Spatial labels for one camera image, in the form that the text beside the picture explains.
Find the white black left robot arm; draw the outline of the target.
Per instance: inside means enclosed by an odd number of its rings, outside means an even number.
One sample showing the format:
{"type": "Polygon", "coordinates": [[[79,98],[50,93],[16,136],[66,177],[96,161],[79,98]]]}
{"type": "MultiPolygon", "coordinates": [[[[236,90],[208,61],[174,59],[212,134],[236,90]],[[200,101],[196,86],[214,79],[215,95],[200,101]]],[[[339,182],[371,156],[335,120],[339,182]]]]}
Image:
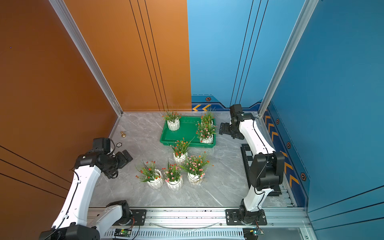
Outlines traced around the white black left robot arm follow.
{"type": "Polygon", "coordinates": [[[65,203],[51,230],[42,232],[41,240],[99,240],[114,225],[134,225],[135,219],[127,201],[108,204],[104,212],[88,223],[91,198],[101,174],[110,179],[119,175],[118,170],[132,161],[128,151],[109,155],[104,150],[92,150],[79,155],[74,178],[65,203]]]}

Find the orange flower pot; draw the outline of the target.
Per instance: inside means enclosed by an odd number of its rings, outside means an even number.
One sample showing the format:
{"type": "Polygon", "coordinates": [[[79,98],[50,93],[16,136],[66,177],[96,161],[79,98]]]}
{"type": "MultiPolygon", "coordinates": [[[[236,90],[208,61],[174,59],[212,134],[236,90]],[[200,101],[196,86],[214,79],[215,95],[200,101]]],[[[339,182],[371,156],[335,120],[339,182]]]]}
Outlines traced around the orange flower pot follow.
{"type": "Polygon", "coordinates": [[[211,108],[208,108],[205,114],[201,117],[201,122],[206,125],[213,126],[214,125],[213,120],[214,120],[214,113],[211,108]]]}

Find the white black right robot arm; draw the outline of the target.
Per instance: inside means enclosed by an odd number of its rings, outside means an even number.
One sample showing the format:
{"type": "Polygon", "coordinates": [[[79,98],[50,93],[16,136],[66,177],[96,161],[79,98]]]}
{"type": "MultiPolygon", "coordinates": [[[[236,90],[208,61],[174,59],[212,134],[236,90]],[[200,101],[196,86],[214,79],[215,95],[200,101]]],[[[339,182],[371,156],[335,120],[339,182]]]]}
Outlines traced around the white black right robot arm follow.
{"type": "Polygon", "coordinates": [[[253,154],[249,166],[250,189],[239,206],[239,221],[245,225],[266,225],[262,205],[276,186],[283,183],[285,156],[268,143],[256,117],[244,113],[240,104],[230,107],[231,122],[221,123],[219,134],[246,140],[253,154]]]}

